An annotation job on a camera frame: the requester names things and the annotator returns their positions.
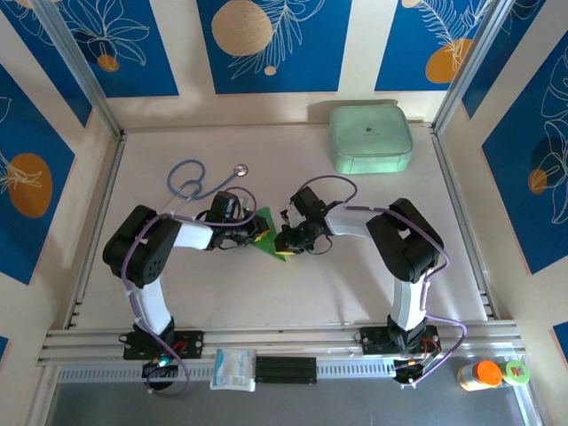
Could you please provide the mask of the green cloth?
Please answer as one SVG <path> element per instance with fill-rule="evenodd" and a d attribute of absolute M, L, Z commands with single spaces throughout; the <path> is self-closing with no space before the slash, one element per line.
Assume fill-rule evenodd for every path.
<path fill-rule="evenodd" d="M 269 231 L 259 241 L 255 241 L 253 243 L 253 246 L 256 249 L 260 249 L 265 254 L 275 257 L 282 262 L 286 262 L 288 257 L 281 254 L 277 254 L 274 248 L 274 241 L 278 234 L 278 230 L 274 224 L 270 208 L 269 207 L 261 208 L 256 212 L 256 214 L 266 220 L 269 226 Z"/>

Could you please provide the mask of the blue stethoscope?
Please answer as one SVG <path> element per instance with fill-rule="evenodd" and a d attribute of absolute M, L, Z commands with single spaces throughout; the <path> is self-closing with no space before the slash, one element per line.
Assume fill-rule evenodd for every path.
<path fill-rule="evenodd" d="M 174 175 L 179 169 L 183 168 L 186 165 L 194 165 L 198 167 L 200 170 L 200 175 L 196 179 L 186 180 L 180 186 L 175 187 L 173 182 Z M 225 180 L 223 180 L 220 184 L 208 190 L 207 192 L 203 192 L 203 179 L 207 174 L 205 164 L 196 159 L 187 159 L 179 162 L 170 170 L 166 178 L 166 185 L 174 198 L 182 200 L 182 202 L 179 204 L 179 207 L 181 207 L 186 202 L 198 201 L 208 198 L 217 191 L 224 189 L 228 184 L 232 183 L 234 179 L 245 177 L 248 173 L 249 168 L 247 165 L 242 163 L 237 164 L 233 168 L 233 172 Z"/>

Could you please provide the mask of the mint green zip case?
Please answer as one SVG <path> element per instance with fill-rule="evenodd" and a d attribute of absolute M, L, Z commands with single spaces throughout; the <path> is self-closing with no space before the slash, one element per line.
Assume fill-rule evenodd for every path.
<path fill-rule="evenodd" d="M 329 150 L 340 174 L 395 173 L 407 168 L 414 140 L 396 105 L 340 106 L 329 117 Z"/>

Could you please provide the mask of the black rectangular block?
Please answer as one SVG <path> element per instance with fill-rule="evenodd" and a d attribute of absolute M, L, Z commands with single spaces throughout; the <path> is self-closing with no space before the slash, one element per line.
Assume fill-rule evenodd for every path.
<path fill-rule="evenodd" d="M 315 384 L 317 362 L 311 357 L 258 356 L 255 382 L 271 384 Z"/>

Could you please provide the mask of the white blue tissue packet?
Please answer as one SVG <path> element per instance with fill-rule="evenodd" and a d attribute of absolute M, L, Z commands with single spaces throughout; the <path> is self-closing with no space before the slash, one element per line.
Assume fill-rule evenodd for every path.
<path fill-rule="evenodd" d="M 212 391 L 254 392 L 256 390 L 255 374 L 255 350 L 217 349 L 209 388 Z"/>

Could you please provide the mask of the clear jar orange lid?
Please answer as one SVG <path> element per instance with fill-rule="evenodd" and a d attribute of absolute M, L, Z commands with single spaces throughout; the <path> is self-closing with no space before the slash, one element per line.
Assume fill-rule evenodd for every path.
<path fill-rule="evenodd" d="M 460 367 L 457 380 L 466 391 L 481 391 L 500 386 L 503 374 L 497 363 L 491 360 L 481 360 L 475 364 Z"/>

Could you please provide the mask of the small green round container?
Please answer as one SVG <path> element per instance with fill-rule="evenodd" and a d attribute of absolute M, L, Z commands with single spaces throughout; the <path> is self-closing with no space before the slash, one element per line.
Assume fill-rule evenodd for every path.
<path fill-rule="evenodd" d="M 531 380 L 530 368 L 520 360 L 509 360 L 501 365 L 503 380 L 510 386 L 526 385 Z"/>

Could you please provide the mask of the aluminium mounting rail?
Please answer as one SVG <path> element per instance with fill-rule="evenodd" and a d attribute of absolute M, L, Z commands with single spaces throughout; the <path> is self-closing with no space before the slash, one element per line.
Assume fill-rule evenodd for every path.
<path fill-rule="evenodd" d="M 455 352 L 459 356 L 526 354 L 525 343 L 512 320 L 469 321 L 468 333 Z M 217 349 L 252 349 L 259 355 L 361 359 L 361 324 L 301 327 L 210 327 L 202 332 L 201 360 L 212 359 Z M 95 365 L 125 362 L 126 329 L 50 330 L 38 355 L 40 366 Z"/>

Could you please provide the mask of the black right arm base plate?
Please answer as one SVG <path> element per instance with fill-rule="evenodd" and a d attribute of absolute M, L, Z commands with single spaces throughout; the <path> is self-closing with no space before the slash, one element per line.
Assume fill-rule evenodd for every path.
<path fill-rule="evenodd" d="M 362 327 L 359 330 L 359 344 L 364 355 L 428 355 L 441 352 L 441 343 L 435 339 L 438 329 L 427 325 L 408 343 L 404 342 L 404 333 L 392 327 Z"/>

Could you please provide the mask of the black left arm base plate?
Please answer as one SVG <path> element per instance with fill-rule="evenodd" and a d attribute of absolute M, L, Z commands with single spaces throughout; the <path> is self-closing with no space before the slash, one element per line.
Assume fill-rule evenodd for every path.
<path fill-rule="evenodd" d="M 181 358 L 199 359 L 203 348 L 204 333 L 198 331 L 165 330 L 160 338 Z M 151 335 L 141 329 L 135 329 L 119 336 L 123 344 L 122 357 L 126 360 L 150 360 L 168 354 L 166 349 Z"/>

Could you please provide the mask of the aluminium side rail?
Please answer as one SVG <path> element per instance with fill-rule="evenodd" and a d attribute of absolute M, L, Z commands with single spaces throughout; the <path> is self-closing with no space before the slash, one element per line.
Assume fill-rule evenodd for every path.
<path fill-rule="evenodd" d="M 452 162 L 446 151 L 441 133 L 436 129 L 433 123 L 430 125 L 430 135 L 460 229 L 461 239 L 468 255 L 469 265 L 471 266 L 478 292 L 482 299 L 482 305 L 485 307 L 485 315 L 489 320 L 502 320 L 499 306 L 494 300 L 493 291 L 489 285 L 489 276 L 469 221 L 468 212 L 465 209 L 462 192 Z"/>
<path fill-rule="evenodd" d="M 60 329 L 75 326 L 75 307 L 83 303 L 87 281 L 97 254 L 97 246 L 122 160 L 125 139 L 126 134 L 122 132 L 117 139 L 109 141 L 102 163 L 98 168 L 97 179 L 94 181 L 93 189 L 89 192 L 88 208 L 70 270 L 69 290 L 59 308 L 57 324 Z"/>

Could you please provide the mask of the blue floral wall panel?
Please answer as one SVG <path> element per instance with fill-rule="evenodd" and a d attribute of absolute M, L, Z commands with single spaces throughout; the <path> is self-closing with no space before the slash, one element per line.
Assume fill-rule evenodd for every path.
<path fill-rule="evenodd" d="M 79 123 L 85 127 L 92 105 L 67 68 L 28 0 L 0 0 L 0 11 L 11 23 Z"/>
<path fill-rule="evenodd" d="M 568 256 L 568 32 L 482 149 L 529 271 Z"/>
<path fill-rule="evenodd" d="M 56 6 L 107 97 L 178 95 L 149 0 L 59 0 Z"/>
<path fill-rule="evenodd" d="M 492 88 L 546 0 L 515 0 L 507 17 L 461 98 L 471 119 Z"/>
<path fill-rule="evenodd" d="M 444 91 L 493 0 L 399 0 L 376 91 Z"/>
<path fill-rule="evenodd" d="M 0 65 L 0 272 L 32 281 L 75 154 Z"/>
<path fill-rule="evenodd" d="M 336 92 L 352 0 L 196 0 L 218 95 Z"/>

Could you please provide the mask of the aluminium frame post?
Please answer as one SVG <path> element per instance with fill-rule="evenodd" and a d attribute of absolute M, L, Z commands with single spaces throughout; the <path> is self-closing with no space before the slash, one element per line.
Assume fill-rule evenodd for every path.
<path fill-rule="evenodd" d="M 99 81 L 70 32 L 58 8 L 51 0 L 30 0 L 34 12 L 45 32 L 50 37 L 67 69 L 74 77 L 85 97 L 110 133 L 121 141 L 123 128 L 118 122 Z"/>
<path fill-rule="evenodd" d="M 442 102 L 433 121 L 434 126 L 440 133 L 449 125 L 451 118 L 458 107 L 463 107 L 462 96 L 468 89 L 469 84 L 483 61 L 494 38 L 501 28 L 501 24 L 507 17 L 509 9 L 515 0 L 492 0 L 488 15 L 483 18 L 481 27 L 473 39 L 472 45 L 466 53 L 465 63 L 461 65 L 454 81 Z"/>

